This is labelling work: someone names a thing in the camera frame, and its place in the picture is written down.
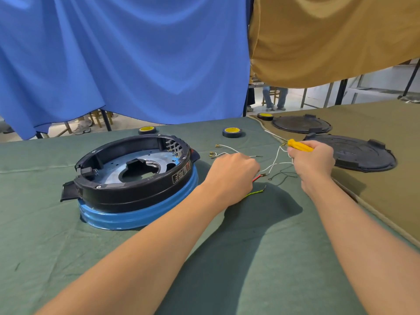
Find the blue plastic ring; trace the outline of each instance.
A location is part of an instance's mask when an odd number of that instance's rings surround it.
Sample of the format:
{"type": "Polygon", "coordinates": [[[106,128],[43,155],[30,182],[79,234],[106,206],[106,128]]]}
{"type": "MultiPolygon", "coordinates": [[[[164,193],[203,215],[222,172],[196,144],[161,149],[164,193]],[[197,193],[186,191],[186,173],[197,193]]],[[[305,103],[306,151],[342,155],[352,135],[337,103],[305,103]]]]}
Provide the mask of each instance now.
{"type": "Polygon", "coordinates": [[[176,194],[153,206],[131,212],[106,213],[92,209],[87,206],[83,200],[79,199],[80,214],[88,224],[99,229],[128,230],[138,228],[152,223],[170,209],[174,208],[184,200],[197,185],[198,173],[195,165],[193,165],[192,175],[186,185],[184,185],[176,194]]]}

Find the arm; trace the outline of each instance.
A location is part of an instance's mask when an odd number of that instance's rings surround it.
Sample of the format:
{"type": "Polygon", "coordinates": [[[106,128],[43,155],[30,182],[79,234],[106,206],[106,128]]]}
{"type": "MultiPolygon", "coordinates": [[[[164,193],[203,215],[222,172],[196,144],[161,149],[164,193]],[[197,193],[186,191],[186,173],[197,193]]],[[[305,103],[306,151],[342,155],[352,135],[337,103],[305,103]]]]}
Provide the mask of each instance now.
{"type": "Polygon", "coordinates": [[[259,164],[242,154],[215,160],[206,180],[65,288],[37,315],[153,314],[212,219],[252,190],[259,164]]]}
{"type": "Polygon", "coordinates": [[[372,220],[331,179],[333,150],[290,149],[350,284],[370,315],[420,314],[420,254],[372,220]]]}

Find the brown cloth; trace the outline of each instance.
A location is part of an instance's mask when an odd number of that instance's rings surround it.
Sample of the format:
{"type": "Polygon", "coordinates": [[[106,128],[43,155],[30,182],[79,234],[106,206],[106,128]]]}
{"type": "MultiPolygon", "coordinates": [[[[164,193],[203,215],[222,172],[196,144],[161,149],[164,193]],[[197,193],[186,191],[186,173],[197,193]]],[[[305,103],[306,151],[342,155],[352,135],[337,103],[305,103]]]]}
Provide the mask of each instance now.
{"type": "Polygon", "coordinates": [[[251,74],[304,88],[420,56],[420,0],[255,0],[251,74]]]}
{"type": "MultiPolygon", "coordinates": [[[[398,162],[394,169],[363,173],[334,168],[332,176],[356,201],[420,248],[420,105],[394,100],[274,115],[309,113],[330,123],[332,135],[376,139],[392,151],[398,162]]],[[[286,139],[305,137],[277,129],[270,121],[262,123],[286,139]]]]}

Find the green tablecloth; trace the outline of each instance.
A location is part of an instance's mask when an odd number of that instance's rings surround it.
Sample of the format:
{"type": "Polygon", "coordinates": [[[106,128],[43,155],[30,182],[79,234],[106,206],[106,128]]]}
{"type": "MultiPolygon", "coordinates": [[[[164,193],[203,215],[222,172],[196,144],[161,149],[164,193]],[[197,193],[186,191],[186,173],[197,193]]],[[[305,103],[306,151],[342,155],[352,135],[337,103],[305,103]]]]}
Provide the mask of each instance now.
{"type": "MultiPolygon", "coordinates": [[[[264,168],[278,148],[248,118],[163,126],[160,132],[182,138],[201,154],[201,179],[215,144],[262,155],[258,161],[264,168]],[[242,128],[246,136],[222,137],[228,126],[242,128]]],[[[0,314],[33,313],[135,233],[90,227],[79,220],[76,201],[59,202],[61,185],[74,178],[77,160],[135,134],[126,130],[0,145],[0,314]]],[[[279,160],[289,158],[281,153],[279,160]]],[[[158,314],[365,314],[293,166],[279,165],[272,176],[255,184],[256,190],[267,185],[264,193],[225,212],[222,225],[186,261],[158,314]]],[[[201,242],[220,223],[219,216],[201,242]]]]}

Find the yellow screwdriver handle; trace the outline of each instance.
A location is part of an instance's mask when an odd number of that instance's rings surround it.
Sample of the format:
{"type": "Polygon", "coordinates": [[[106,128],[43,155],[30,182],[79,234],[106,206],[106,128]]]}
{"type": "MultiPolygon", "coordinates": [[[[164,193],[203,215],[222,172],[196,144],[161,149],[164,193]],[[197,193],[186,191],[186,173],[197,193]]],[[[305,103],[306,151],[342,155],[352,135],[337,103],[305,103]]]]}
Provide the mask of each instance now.
{"type": "Polygon", "coordinates": [[[313,148],[305,145],[304,143],[297,142],[294,139],[288,140],[287,141],[287,145],[290,146],[290,147],[292,147],[292,148],[295,148],[297,150],[300,150],[300,151],[310,152],[310,151],[313,151],[314,150],[313,148]]]}

